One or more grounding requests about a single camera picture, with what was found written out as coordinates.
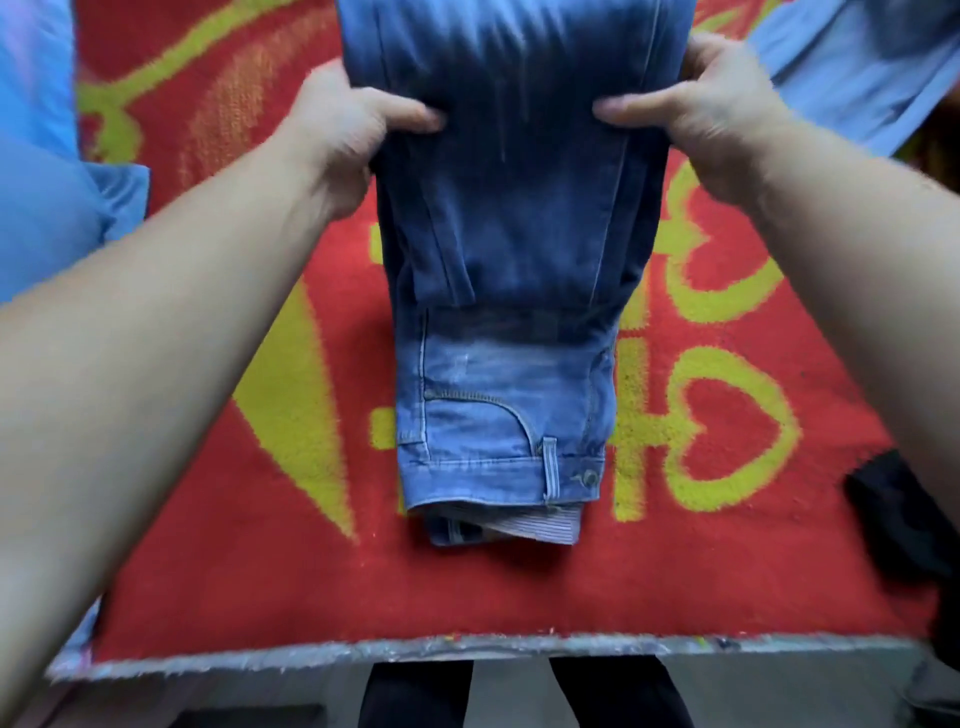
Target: jeans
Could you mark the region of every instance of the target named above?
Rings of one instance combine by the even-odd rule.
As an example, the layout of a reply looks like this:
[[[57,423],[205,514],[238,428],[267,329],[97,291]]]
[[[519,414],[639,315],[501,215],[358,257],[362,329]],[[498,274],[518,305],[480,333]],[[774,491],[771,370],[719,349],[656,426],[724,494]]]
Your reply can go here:
[[[656,657],[559,657],[553,674],[581,728],[693,728]],[[462,728],[473,662],[373,666],[359,728]]]
[[[653,249],[669,142],[591,104],[675,83],[694,4],[338,2],[351,82],[447,115],[439,134],[388,135],[372,163],[397,458],[434,543],[573,543],[599,497],[617,322]]]

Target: red carpet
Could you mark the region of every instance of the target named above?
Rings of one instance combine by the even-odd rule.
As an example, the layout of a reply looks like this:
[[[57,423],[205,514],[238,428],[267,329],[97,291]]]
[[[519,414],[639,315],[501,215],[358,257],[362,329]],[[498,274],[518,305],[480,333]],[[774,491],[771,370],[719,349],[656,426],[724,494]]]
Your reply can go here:
[[[326,0],[78,0],[93,156],[153,210],[263,139],[339,51]],[[702,2],[743,35],[761,2]],[[838,487],[888,438],[736,212],[679,156],[618,344],[620,415],[581,543],[432,548],[397,511],[375,205],[322,240],[110,591],[99,660],[450,633],[920,635]]]

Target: person's leg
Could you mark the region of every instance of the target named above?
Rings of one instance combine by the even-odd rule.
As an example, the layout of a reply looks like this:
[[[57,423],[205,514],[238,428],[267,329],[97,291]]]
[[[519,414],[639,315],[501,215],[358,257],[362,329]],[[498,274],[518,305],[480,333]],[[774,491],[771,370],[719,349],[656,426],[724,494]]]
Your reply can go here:
[[[378,663],[359,728],[463,728],[473,662]]]
[[[693,728],[670,673],[652,655],[555,657],[550,666],[580,728]]]

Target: blue jeans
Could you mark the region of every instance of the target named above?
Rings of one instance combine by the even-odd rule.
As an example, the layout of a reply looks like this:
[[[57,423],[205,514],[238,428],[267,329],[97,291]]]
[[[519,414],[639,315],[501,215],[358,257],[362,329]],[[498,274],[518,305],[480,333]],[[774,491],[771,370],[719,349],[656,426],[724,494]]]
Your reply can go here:
[[[675,83],[694,4],[338,3],[351,82],[447,114],[442,133],[390,134],[372,167],[404,496],[470,524],[460,541],[498,530],[503,508],[575,514],[579,531],[599,497],[617,321],[653,249],[669,142],[591,105]]]

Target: gray floor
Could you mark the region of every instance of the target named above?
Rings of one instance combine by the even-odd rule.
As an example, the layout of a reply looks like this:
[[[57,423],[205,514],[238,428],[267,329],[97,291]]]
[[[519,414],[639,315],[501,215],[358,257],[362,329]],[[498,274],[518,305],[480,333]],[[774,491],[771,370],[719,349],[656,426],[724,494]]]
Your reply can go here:
[[[919,649],[691,655],[665,659],[698,728],[886,728]],[[298,702],[312,695],[330,728],[354,728],[368,667],[334,667],[225,683],[198,707]],[[545,660],[476,665],[467,728],[576,728]]]
[[[698,728],[892,728],[917,648],[685,655],[664,660]],[[231,712],[178,728],[355,728],[369,666],[211,672],[73,689],[48,722],[17,728],[169,728],[184,711],[323,705],[319,711]],[[64,688],[47,691],[50,702]],[[577,728],[546,660],[478,662],[467,728]]]

